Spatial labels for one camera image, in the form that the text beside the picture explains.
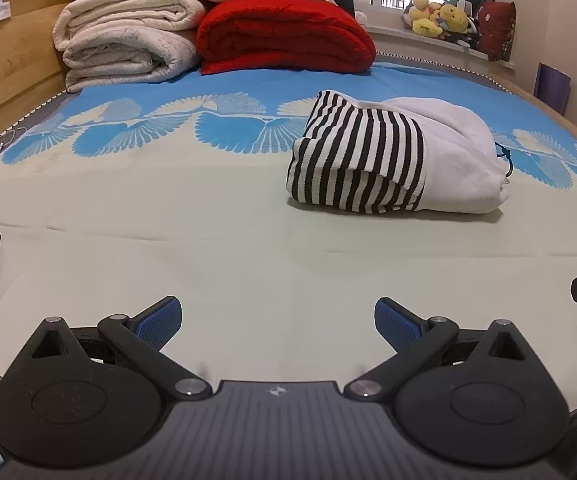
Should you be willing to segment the yellow plush toys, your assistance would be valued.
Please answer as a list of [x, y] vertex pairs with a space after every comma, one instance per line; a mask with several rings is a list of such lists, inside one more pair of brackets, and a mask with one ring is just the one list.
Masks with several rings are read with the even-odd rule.
[[403, 11], [405, 26], [418, 36], [474, 47], [480, 38], [479, 29], [468, 11], [471, 3], [459, 0], [451, 3], [412, 0]]

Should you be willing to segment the cream folded blanket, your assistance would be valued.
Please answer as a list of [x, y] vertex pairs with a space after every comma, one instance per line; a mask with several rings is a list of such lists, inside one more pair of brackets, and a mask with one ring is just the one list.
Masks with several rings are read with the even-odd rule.
[[70, 93], [105, 84], [154, 84], [192, 70], [200, 55], [198, 0], [76, 0], [58, 16], [54, 48]]

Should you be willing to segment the blue white patterned bedsheet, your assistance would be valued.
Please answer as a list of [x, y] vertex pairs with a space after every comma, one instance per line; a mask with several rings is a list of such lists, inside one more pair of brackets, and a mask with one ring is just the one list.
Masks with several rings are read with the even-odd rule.
[[[290, 148], [317, 94], [469, 108], [508, 148], [486, 216], [293, 203]], [[379, 63], [242, 70], [83, 91], [0, 151], [0, 378], [48, 316], [73, 326], [182, 302], [171, 359], [222, 379], [349, 382], [391, 356], [395, 299], [466, 328], [508, 318], [577, 405], [577, 140], [496, 84]]]

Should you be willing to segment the white striped hooded sweater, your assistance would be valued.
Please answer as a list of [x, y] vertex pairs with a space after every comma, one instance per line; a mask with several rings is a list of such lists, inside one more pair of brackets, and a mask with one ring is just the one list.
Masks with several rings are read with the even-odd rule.
[[298, 203], [357, 214], [489, 214], [509, 197], [508, 171], [490, 129], [466, 107], [324, 90], [293, 144], [286, 189]]

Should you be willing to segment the white seal plush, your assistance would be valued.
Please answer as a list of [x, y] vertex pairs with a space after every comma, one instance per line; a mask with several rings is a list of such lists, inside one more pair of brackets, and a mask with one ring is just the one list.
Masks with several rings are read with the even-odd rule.
[[371, 0], [353, 0], [354, 18], [362, 26], [369, 24], [367, 11], [371, 9]]

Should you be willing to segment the red folded blanket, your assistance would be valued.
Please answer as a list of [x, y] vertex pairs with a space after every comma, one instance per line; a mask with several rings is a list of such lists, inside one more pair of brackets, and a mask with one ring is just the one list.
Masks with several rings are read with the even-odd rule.
[[204, 75], [258, 68], [356, 74], [376, 58], [369, 33], [324, 0], [219, 3], [200, 23], [196, 47]]

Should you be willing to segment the purple box by wall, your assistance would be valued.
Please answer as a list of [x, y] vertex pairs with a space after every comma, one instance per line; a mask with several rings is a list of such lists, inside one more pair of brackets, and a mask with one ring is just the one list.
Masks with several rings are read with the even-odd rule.
[[571, 78], [556, 68], [539, 64], [533, 95], [555, 112], [565, 115], [571, 92]]

